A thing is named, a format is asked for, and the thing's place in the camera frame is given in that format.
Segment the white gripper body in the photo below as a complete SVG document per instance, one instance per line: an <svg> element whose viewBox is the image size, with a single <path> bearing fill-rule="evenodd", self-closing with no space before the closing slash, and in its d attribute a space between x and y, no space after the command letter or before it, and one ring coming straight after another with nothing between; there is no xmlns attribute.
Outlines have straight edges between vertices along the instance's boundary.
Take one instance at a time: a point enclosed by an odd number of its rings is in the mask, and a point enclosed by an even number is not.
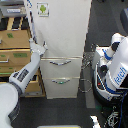
<svg viewBox="0 0 128 128"><path fill-rule="evenodd" d="M46 49L40 45L33 45L31 47L31 50L32 50L32 52L38 53L40 56L43 56L44 53L46 52Z"/></svg>

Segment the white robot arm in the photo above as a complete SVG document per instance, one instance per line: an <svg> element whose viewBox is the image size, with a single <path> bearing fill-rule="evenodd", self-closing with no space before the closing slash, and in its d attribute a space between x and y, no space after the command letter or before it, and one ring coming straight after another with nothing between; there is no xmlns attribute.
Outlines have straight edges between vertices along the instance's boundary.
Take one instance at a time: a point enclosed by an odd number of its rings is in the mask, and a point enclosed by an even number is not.
<svg viewBox="0 0 128 128"><path fill-rule="evenodd" d="M9 81L0 84L0 128L13 128L11 121L17 116L19 98L39 68L41 57L48 49L47 44L36 44L30 38L31 61L21 70L10 75Z"/></svg>

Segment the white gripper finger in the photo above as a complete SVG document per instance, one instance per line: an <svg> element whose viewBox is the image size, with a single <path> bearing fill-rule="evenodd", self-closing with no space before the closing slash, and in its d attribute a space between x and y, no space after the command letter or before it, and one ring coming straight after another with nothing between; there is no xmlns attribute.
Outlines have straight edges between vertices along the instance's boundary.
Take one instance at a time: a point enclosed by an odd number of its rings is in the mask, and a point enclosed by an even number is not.
<svg viewBox="0 0 128 128"><path fill-rule="evenodd" d="M29 43L31 48L35 46L35 42L32 38L29 39Z"/></svg>
<svg viewBox="0 0 128 128"><path fill-rule="evenodd" d="M43 45L42 45L43 47L44 47L44 49L46 49L47 50L47 44L46 44L46 42L44 41L43 42Z"/></svg>

